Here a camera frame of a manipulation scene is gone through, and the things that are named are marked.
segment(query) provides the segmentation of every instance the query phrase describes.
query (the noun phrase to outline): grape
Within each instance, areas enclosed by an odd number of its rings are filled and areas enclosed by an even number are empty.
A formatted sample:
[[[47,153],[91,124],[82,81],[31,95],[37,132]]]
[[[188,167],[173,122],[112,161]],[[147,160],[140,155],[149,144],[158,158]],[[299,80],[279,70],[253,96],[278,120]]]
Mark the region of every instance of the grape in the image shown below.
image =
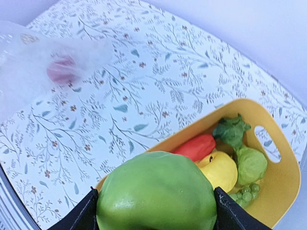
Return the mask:
[[[249,188],[249,187],[244,187],[243,189],[242,189],[242,194],[244,194],[244,193],[250,193],[251,192],[251,189]]]
[[[253,192],[259,192],[260,191],[260,186],[258,184],[251,184],[250,188]]]
[[[251,196],[252,196],[252,199],[253,199],[253,200],[254,200],[254,199],[257,199],[257,198],[258,198],[258,192],[252,191],[252,192],[251,192]]]
[[[242,199],[244,201],[246,201],[247,203],[249,203],[251,201],[251,199],[252,199],[252,194],[251,193],[244,193],[242,195]]]
[[[236,193],[236,199],[239,200],[239,199],[241,199],[241,198],[242,198],[242,193],[237,192],[237,193]]]
[[[236,201],[236,200],[238,200],[238,197],[237,197],[237,195],[234,193],[234,194],[229,194],[229,196],[234,200],[234,201]]]
[[[243,199],[237,200],[237,204],[240,205],[241,208],[246,208],[248,206],[248,203]]]

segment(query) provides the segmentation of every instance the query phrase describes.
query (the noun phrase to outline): red object in bag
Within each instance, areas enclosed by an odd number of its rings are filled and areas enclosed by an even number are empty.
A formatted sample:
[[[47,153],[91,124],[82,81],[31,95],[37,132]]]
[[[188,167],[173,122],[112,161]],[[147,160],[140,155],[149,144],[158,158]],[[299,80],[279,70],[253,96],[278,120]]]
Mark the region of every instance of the red object in bag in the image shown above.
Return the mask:
[[[63,56],[60,60],[52,62],[47,67],[47,75],[57,84],[65,84],[76,80],[74,73],[76,63],[70,56]]]
[[[192,161],[200,161],[209,155],[216,147],[215,140],[211,134],[202,134],[184,143],[174,154],[183,155]]]

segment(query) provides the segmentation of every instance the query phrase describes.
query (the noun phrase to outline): fake fruit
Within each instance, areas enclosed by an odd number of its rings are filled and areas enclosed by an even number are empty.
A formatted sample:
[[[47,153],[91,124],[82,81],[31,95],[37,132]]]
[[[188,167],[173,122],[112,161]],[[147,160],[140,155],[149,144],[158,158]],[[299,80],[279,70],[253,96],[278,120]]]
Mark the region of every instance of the fake fruit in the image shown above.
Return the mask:
[[[244,187],[240,191],[234,194],[228,194],[234,201],[238,203],[242,208],[249,206],[252,200],[258,198],[260,186],[252,183],[249,187]]]
[[[236,163],[226,153],[215,151],[197,163],[202,173],[212,184],[212,187],[221,187],[228,193],[236,184],[238,171]]]
[[[244,132],[250,130],[239,114],[237,118],[222,118],[213,131],[215,139],[232,146],[237,156],[238,180],[240,186],[250,185],[262,179],[267,170],[268,161],[262,152],[243,145]]]
[[[213,188],[190,159],[143,153],[117,167],[97,202],[100,230],[212,230]]]
[[[213,136],[211,134],[203,134],[184,143],[173,153],[186,156],[196,162],[209,155],[215,146],[216,143]]]
[[[47,75],[57,84],[65,84],[76,80],[75,69],[76,63],[70,56],[57,57],[47,67]]]

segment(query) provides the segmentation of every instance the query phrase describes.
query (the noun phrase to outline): plastic basket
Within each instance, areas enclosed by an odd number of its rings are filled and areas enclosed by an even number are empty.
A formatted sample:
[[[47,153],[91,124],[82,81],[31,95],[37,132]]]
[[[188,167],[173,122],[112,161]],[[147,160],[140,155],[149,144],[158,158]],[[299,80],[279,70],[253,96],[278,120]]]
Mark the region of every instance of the plastic basket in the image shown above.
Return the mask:
[[[273,228],[294,203],[300,188],[301,175],[298,162],[286,137],[271,114],[260,104],[247,99],[232,101],[160,142],[147,152],[158,150],[172,152],[194,136],[201,133],[212,133],[222,117],[237,117],[238,114],[241,114],[244,121],[252,127],[244,136],[245,145],[265,153],[254,130],[256,126],[262,126],[270,134],[281,155],[281,161],[274,163],[265,154],[268,159],[268,168],[265,177],[260,182],[259,197],[246,209],[251,216]],[[230,154],[232,151],[220,142],[217,142],[217,149]],[[98,191],[101,190],[105,178],[97,185]]]

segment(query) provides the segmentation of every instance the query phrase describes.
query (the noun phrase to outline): white wall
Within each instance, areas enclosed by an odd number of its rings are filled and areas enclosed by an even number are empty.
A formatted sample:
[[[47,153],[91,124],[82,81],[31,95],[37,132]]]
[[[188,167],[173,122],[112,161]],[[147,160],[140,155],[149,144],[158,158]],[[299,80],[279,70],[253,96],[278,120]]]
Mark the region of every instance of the white wall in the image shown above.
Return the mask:
[[[27,24],[57,0],[0,0],[0,19]],[[307,105],[307,1],[146,0],[256,60]]]
[[[59,0],[0,0],[0,20],[27,25]]]

